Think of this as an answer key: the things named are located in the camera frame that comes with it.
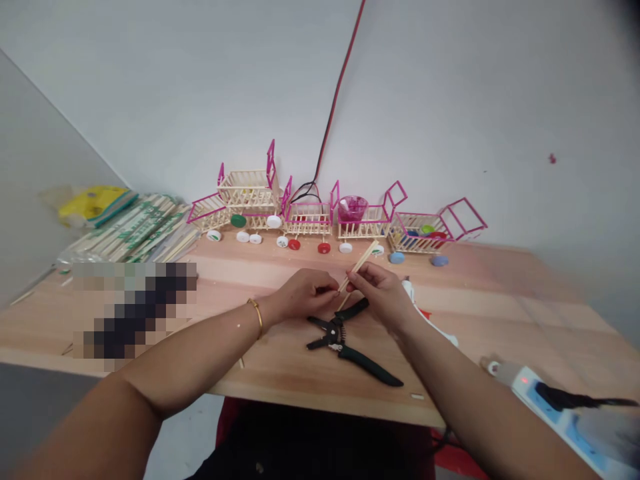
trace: hand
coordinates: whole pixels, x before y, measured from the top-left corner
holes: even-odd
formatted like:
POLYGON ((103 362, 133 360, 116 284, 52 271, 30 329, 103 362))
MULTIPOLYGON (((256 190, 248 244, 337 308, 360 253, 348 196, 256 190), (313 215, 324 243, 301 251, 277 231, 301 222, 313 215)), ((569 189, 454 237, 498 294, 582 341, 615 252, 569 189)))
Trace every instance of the hand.
POLYGON ((338 288, 338 282, 325 271, 298 270, 277 292, 263 301, 267 310, 266 327, 317 313, 340 295, 338 288))
POLYGON ((371 262, 364 262, 358 273, 349 269, 347 276, 347 291, 360 290, 369 299, 374 314, 388 329, 394 331, 418 315, 395 273, 371 262))

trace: green bottle cap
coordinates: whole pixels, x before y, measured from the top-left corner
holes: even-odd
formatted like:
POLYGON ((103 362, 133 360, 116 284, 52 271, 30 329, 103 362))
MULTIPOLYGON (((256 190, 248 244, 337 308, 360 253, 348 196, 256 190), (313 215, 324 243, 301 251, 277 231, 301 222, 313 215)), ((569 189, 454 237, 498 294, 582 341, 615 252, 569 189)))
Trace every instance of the green bottle cap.
POLYGON ((242 228, 247 224, 247 219, 244 218, 242 215, 232 215, 231 224, 234 227, 242 228))

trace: white handle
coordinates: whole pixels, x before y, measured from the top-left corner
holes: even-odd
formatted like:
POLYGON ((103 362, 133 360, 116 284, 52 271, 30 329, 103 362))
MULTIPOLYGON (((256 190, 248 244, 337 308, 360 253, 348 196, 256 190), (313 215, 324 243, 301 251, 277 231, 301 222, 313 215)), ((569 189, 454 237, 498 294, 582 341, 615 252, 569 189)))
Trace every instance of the white handle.
POLYGON ((442 334, 442 336, 444 338, 446 338, 452 344, 454 344, 456 347, 458 347, 458 338, 456 338, 456 336, 448 335, 448 334, 444 333, 442 330, 440 330, 438 327, 436 327, 434 324, 432 324, 432 322, 430 322, 430 320, 428 318, 426 318, 424 316, 424 314, 420 311, 418 306, 415 304, 415 293, 414 293, 413 285, 411 284, 411 282, 409 280, 402 280, 402 286, 405 288, 405 291, 407 292, 409 298, 411 299, 411 302, 412 302, 413 306, 415 307, 416 310, 418 310, 418 313, 420 314, 420 316, 422 318, 424 318, 424 320, 426 320, 426 322, 428 324, 430 324, 430 326, 432 326, 433 328, 438 330, 438 332, 440 332, 440 334, 442 334))

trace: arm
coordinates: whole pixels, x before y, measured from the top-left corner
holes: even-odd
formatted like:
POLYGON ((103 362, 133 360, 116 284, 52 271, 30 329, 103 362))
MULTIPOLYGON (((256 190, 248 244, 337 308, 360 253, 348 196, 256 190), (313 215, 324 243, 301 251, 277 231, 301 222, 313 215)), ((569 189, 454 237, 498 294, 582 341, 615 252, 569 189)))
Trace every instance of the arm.
MULTIPOLYGON (((316 313, 337 289, 326 272, 298 271, 258 300, 263 332, 287 318, 316 313)), ((259 332, 255 308, 246 304, 169 336, 100 381, 17 478, 141 479, 162 420, 218 382, 259 332)))
POLYGON ((395 336, 440 414, 492 478, 598 478, 504 385, 484 374, 416 312, 397 276, 366 262, 348 273, 395 336))

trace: wooden table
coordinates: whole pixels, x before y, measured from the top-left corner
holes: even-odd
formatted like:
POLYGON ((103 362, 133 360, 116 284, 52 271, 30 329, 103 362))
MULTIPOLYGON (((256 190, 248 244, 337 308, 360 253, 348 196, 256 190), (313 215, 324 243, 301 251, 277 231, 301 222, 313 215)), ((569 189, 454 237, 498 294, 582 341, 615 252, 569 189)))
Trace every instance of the wooden table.
MULTIPOLYGON (((220 243, 203 239, 184 258, 199 272, 195 316, 188 326, 266 295, 302 267, 324 269, 342 281, 368 241, 350 255, 317 252, 319 240, 300 238, 302 249, 240 244, 230 232, 220 243)), ((410 275, 418 305, 431 320, 458 337, 472 361, 502 359, 528 365, 553 385, 575 393, 640 399, 640 355, 615 330, 529 252, 480 245, 454 245, 450 264, 436 268, 424 255, 402 265, 371 258, 399 276, 410 275)), ((0 314, 0 361, 57 371, 104 375, 71 358, 77 308, 66 277, 52 273, 34 294, 0 314)), ((347 324, 347 343, 404 381, 388 387, 330 349, 307 351, 320 330, 305 321, 274 328, 244 356, 212 393, 322 409, 419 425, 443 421, 416 374, 385 329, 366 312, 347 324), (414 398, 411 394, 424 396, 414 398)))

